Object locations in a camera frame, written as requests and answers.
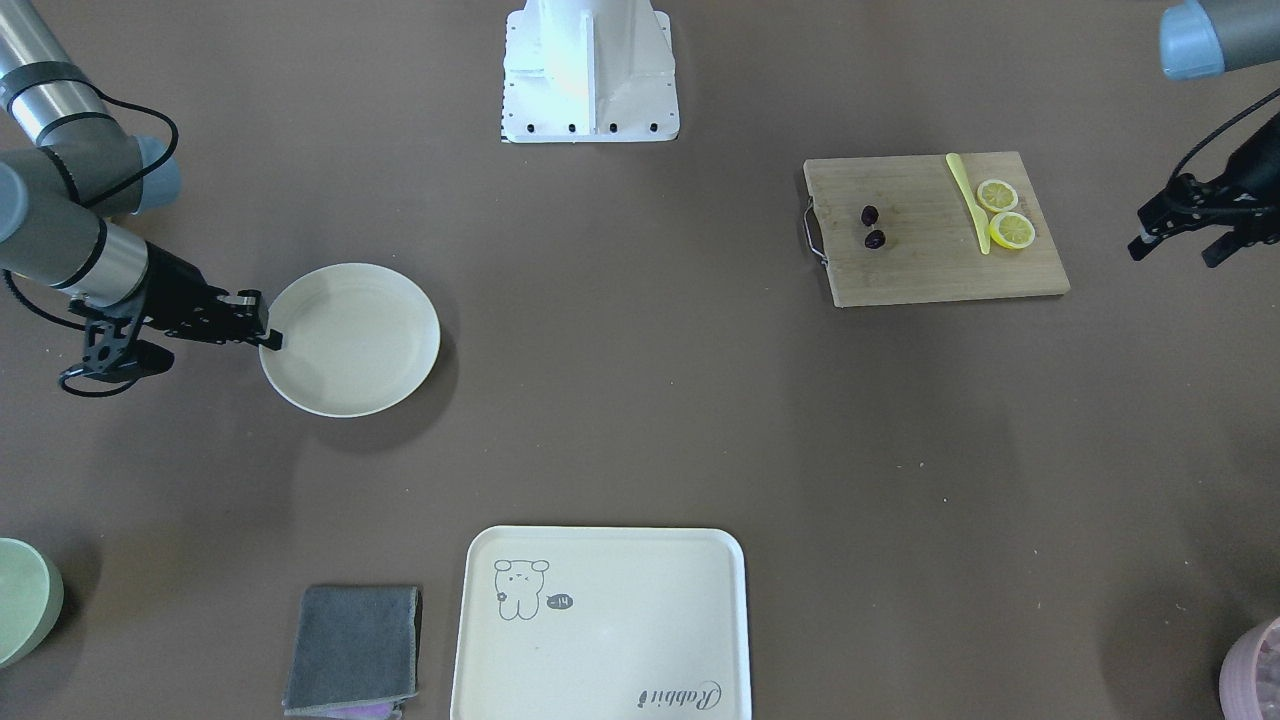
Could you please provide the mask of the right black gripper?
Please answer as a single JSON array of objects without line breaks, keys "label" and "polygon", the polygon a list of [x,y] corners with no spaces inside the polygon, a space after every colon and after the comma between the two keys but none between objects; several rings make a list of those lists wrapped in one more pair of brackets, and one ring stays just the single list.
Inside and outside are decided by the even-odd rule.
[{"label": "right black gripper", "polygon": [[145,323],[165,336],[207,345],[244,343],[280,351],[279,331],[262,333],[262,295],[207,283],[198,268],[150,245],[143,283]]}]

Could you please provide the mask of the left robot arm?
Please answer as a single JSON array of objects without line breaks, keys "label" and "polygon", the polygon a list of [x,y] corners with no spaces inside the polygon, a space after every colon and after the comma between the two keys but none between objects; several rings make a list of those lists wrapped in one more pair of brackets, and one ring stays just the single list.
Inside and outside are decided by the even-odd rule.
[{"label": "left robot arm", "polygon": [[[1203,79],[1276,61],[1276,1],[1183,1],[1161,17],[1158,50],[1170,79]],[[1225,233],[1201,256],[1220,266],[1238,251],[1276,245],[1279,236],[1279,118],[1263,123],[1228,158],[1222,172],[1207,181],[1187,164],[1208,143],[1263,105],[1272,91],[1235,114],[1180,159],[1165,186],[1137,215],[1140,233],[1126,246],[1133,261],[1151,255],[1164,241],[1187,232],[1221,225]]]}]

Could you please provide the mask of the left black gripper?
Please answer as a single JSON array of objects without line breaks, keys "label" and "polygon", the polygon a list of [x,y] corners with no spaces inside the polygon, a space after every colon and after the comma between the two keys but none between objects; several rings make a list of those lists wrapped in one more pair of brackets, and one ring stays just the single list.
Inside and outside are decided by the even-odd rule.
[{"label": "left black gripper", "polygon": [[1143,204],[1137,218],[1138,236],[1126,246],[1135,263],[1146,259],[1166,238],[1210,225],[1228,232],[1202,252],[1215,269],[1242,249],[1277,242],[1277,132],[1279,118],[1262,124],[1226,160],[1222,173],[1197,181],[1176,169],[1165,195]]}]

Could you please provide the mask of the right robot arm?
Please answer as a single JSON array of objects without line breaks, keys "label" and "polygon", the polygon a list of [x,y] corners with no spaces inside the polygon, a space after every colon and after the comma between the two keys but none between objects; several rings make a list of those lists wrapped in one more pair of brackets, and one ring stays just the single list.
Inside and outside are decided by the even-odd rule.
[{"label": "right robot arm", "polygon": [[5,1],[3,111],[29,138],[3,154],[3,269],[60,291],[91,322],[278,350],[257,291],[232,293],[115,223],[180,192],[175,122],[106,95],[29,1]]}]

